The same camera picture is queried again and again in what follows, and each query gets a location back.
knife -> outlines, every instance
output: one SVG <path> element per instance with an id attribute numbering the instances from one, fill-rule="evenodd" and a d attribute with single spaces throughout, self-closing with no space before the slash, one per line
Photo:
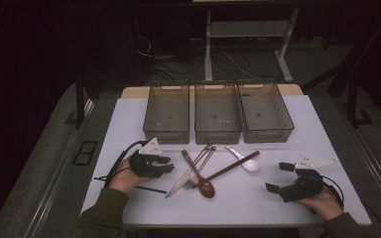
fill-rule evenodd
<path id="1" fill-rule="evenodd" d="M 203 148 L 203 150 L 199 153 L 199 155 L 196 157 L 196 159 L 194 159 L 193 161 L 193 164 L 196 165 L 199 160 L 208 152 L 210 151 L 212 148 L 211 145 L 207 145 L 205 146 L 205 148 Z M 179 180 L 176 182 L 176 184 L 172 187 L 172 189 L 169 191 L 169 193 L 167 193 L 166 195 L 166 198 L 175 194 L 175 192 L 177 192 L 179 189 L 181 189 L 181 187 L 185 184 L 185 182 L 188 181 L 188 179 L 191 177 L 191 172 L 192 172 L 192 169 L 191 167 L 189 167 L 185 173 L 181 176 L 181 178 L 179 178 Z"/>

chopstick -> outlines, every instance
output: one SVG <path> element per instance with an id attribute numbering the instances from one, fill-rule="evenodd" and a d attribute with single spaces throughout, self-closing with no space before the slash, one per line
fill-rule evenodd
<path id="1" fill-rule="evenodd" d="M 149 187 L 145 187 L 145 186 L 135 186 L 135 187 L 136 188 L 140 188 L 140 189 L 144 189 L 144 190 L 150 190 L 150 191 L 154 191 L 154 192 L 159 192 L 159 193 L 167 193 L 164 190 L 153 189 L 153 188 L 149 188 Z"/>
<path id="2" fill-rule="evenodd" d="M 253 159 L 253 158 L 257 157 L 257 156 L 260 155 L 260 154 L 261 154 L 261 153 L 259 153 L 259 151 L 256 151 L 256 152 L 250 154 L 249 156 L 247 156 L 247 157 L 245 157 L 245 158 L 239 160 L 238 162 L 233 163 L 233 164 L 231 164 L 230 166 L 228 166 L 228 167 L 222 169 L 221 171 L 219 171 L 219 172 L 213 174 L 212 176 L 200 180 L 197 184 L 193 185 L 191 188 L 199 187 L 199 186 L 202 185 L 204 182 L 207 182 L 207 181 L 209 181 L 209 180 L 215 179 L 215 178 L 221 176 L 222 174 L 224 174 L 224 173 L 226 173 L 226 172 L 228 172 L 228 171 L 231 171 L 232 169 L 234 169 L 234 168 L 240 166 L 241 164 L 243 164 L 243 163 L 249 161 L 250 159 Z"/>

cable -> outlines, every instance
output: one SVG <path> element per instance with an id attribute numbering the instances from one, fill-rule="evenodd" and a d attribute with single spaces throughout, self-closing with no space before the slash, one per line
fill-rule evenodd
<path id="1" fill-rule="evenodd" d="M 166 66 L 166 65 L 164 65 L 164 64 L 162 64 L 162 63 L 160 63 L 160 62 L 156 62 L 157 65 L 159 65 L 159 66 L 163 66 L 163 67 L 169 69 L 169 70 L 170 70 L 171 72 L 173 72 L 173 73 L 176 73 L 176 74 L 182 74 L 182 75 L 192 74 L 192 73 L 194 73 L 194 72 L 199 71 L 200 67 L 202 66 L 202 63 L 203 63 L 203 58 L 201 58 L 201 60 L 199 61 L 199 64 L 197 65 L 197 67 L 196 67 L 195 69 L 193 69 L 193 70 L 191 70 L 191 71 L 188 71 L 188 72 L 180 72 L 180 71 L 176 71 L 176 70 L 172 69 L 171 67 Z"/>
<path id="2" fill-rule="evenodd" d="M 157 76 L 159 76 L 162 80 L 164 80 L 164 81 L 169 81 L 169 79 L 168 78 L 166 78 L 166 77 L 164 77 L 163 75 L 161 75 L 161 74 L 159 74 L 159 73 L 157 73 L 157 72 L 153 72 L 153 74 L 154 74 L 154 79 L 152 79 L 152 81 L 157 81 L 158 79 L 157 79 Z"/>
<path id="3" fill-rule="evenodd" d="M 332 180 L 332 179 L 330 179 L 330 178 L 328 178 L 328 177 L 325 177 L 325 176 L 322 176 L 324 179 L 328 179 L 328 180 L 330 180 L 333 184 L 335 184 L 336 185 L 336 187 L 338 187 L 338 189 L 339 189 L 339 193 L 341 194 L 341 202 L 342 202 L 342 206 L 343 206 L 343 204 L 344 204 L 344 193 L 342 192 L 342 189 L 341 189 L 341 187 L 334 181 L 334 180 Z"/>
<path id="4" fill-rule="evenodd" d="M 113 173 L 113 176 L 116 176 L 117 174 L 119 174 L 119 173 L 121 173 L 121 172 L 123 172 L 123 171 L 126 171 L 126 170 L 128 170 L 128 169 L 131 169 L 131 167 L 122 169 L 122 170 L 120 170 L 120 171 L 117 171 L 117 172 Z"/>
<path id="5" fill-rule="evenodd" d="M 259 25 L 259 30 L 261 30 L 261 33 L 262 33 L 262 36 L 265 37 L 265 33 L 264 31 L 262 30 L 262 24 L 264 23 L 264 21 L 261 21 L 261 24 Z"/>
<path id="6" fill-rule="evenodd" d="M 159 77 L 162 77 L 166 81 L 169 81 L 170 79 L 172 81 L 176 80 L 173 76 L 169 75 L 168 73 L 166 73 L 163 70 L 159 70 L 156 68 L 149 68 L 149 72 L 153 73 L 154 75 L 158 75 Z"/>
<path id="7" fill-rule="evenodd" d="M 240 63 L 238 64 L 240 66 L 240 68 L 248 68 L 250 67 L 250 60 L 243 54 L 238 54 L 239 56 L 241 56 L 246 62 L 247 64 L 246 65 L 241 65 Z M 217 59 L 218 61 L 222 62 L 222 63 L 225 63 L 225 64 L 229 64 L 229 65 L 233 65 L 233 67 L 235 67 L 235 64 L 230 62 L 230 60 L 222 60 L 222 59 Z"/>
<path id="8" fill-rule="evenodd" d="M 227 72 L 240 72 L 240 70 L 229 70 L 229 69 L 226 69 L 223 66 L 219 65 L 218 62 L 221 61 L 221 60 L 218 59 L 215 55 L 211 55 L 211 59 L 212 59 L 212 62 L 215 63 L 215 65 L 217 67 L 219 67 L 223 71 L 227 71 Z"/>
<path id="9" fill-rule="evenodd" d="M 253 75 L 252 73 L 249 73 L 249 72 L 243 70 L 243 68 L 241 68 L 241 67 L 237 64 L 237 62 L 234 61 L 234 59 L 233 59 L 229 54 L 227 54 L 226 52 L 224 52 L 224 51 L 219 51 L 219 52 L 221 52 L 221 53 L 223 53 L 224 55 L 226 55 L 226 56 L 227 56 L 227 57 L 234 63 L 234 65 L 236 65 L 236 67 L 237 67 L 238 69 L 240 69 L 240 71 L 242 71 L 243 73 L 245 73 L 245 74 L 247 74 L 247 75 L 249 75 L 249 76 L 255 77 L 255 78 L 257 78 L 257 79 L 261 79 L 261 80 L 262 80 L 262 78 L 260 78 L 260 77 L 258 77 L 258 76 L 256 76 L 256 75 Z"/>
<path id="10" fill-rule="evenodd" d="M 116 160 L 116 162 L 114 163 L 114 165 L 110 169 L 109 174 L 107 174 L 106 181 L 104 183 L 104 187 L 108 187 L 109 186 L 111 180 L 113 179 L 115 170 L 117 169 L 119 164 L 123 161 L 123 159 L 125 158 L 126 154 L 129 152 L 129 150 L 131 150 L 136 145 L 145 146 L 147 143 L 148 143 L 148 141 L 137 141 L 137 142 L 134 142 L 125 151 L 123 151 L 122 154 L 120 154 L 119 158 Z"/>
<path id="11" fill-rule="evenodd" d="M 141 56 L 144 56 L 144 57 L 149 57 L 149 58 L 153 58 L 154 56 L 151 56 L 151 55 L 148 55 L 148 54 L 145 54 L 145 53 L 142 53 L 142 52 L 137 52 L 139 55 Z"/>
<path id="12" fill-rule="evenodd" d="M 273 25 L 273 33 L 272 33 L 272 37 L 275 38 L 275 24 L 277 23 L 277 21 L 274 21 L 274 25 Z M 271 53 L 268 54 L 268 60 L 267 60 L 267 66 L 266 66 L 266 72 L 265 74 L 268 75 L 269 73 L 269 63 L 271 61 L 271 55 L 273 54 L 274 51 L 272 51 Z"/>
<path id="13" fill-rule="evenodd" d="M 372 209 L 372 207 L 371 206 L 369 206 L 366 202 L 364 202 L 363 200 L 361 200 L 361 203 L 367 208 L 367 209 L 369 209 L 372 213 L 373 213 L 373 215 L 376 217 L 376 219 L 377 219 L 377 221 L 380 223 L 380 225 L 381 225 L 381 219 L 380 219 L 380 217 L 377 215 L 377 213 Z"/>
<path id="14" fill-rule="evenodd" d="M 148 40 L 148 39 L 145 38 L 145 37 L 138 37 L 138 38 L 139 38 L 139 39 L 144 39 L 144 40 L 148 43 L 148 48 L 147 48 L 147 50 L 145 51 L 145 53 L 148 53 L 148 52 L 151 50 L 151 47 L 152 47 L 150 40 Z"/>

sleeve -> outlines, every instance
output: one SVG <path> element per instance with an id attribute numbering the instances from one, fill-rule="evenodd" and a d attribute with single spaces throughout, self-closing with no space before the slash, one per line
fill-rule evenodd
<path id="1" fill-rule="evenodd" d="M 324 223 L 330 238 L 371 238 L 372 235 L 357 224 L 349 213 L 343 213 Z"/>
<path id="2" fill-rule="evenodd" d="M 93 206 L 83 211 L 77 225 L 81 228 L 78 237 L 120 237 L 122 214 L 128 195 L 112 188 L 103 188 Z"/>

spoon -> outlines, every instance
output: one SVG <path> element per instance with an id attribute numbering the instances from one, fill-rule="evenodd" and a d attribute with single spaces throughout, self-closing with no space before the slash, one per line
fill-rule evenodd
<path id="1" fill-rule="evenodd" d="M 240 153 L 238 153 L 231 146 L 225 146 L 224 148 L 227 149 L 229 152 L 233 153 L 239 160 L 244 159 L 244 156 L 242 156 Z M 249 160 L 249 161 L 243 163 L 242 167 L 248 172 L 256 172 L 259 170 L 259 164 L 257 162 L 255 162 L 254 160 Z"/>
<path id="2" fill-rule="evenodd" d="M 203 180 L 204 177 L 202 177 L 199 173 L 199 171 L 197 170 L 197 168 L 194 166 L 193 162 L 191 161 L 191 157 L 190 155 L 188 154 L 188 152 L 186 150 L 182 150 L 182 155 L 184 155 L 185 159 L 187 160 L 188 164 L 190 165 L 190 167 L 193 169 L 194 173 L 196 174 L 197 176 L 197 179 L 198 180 Z M 207 197 L 207 198 L 213 198 L 215 196 L 215 188 L 214 186 L 212 185 L 212 183 L 210 181 L 206 181 L 204 182 L 203 184 L 199 185 L 198 186 L 198 189 L 200 191 L 200 193 L 204 196 L 204 197 Z"/>

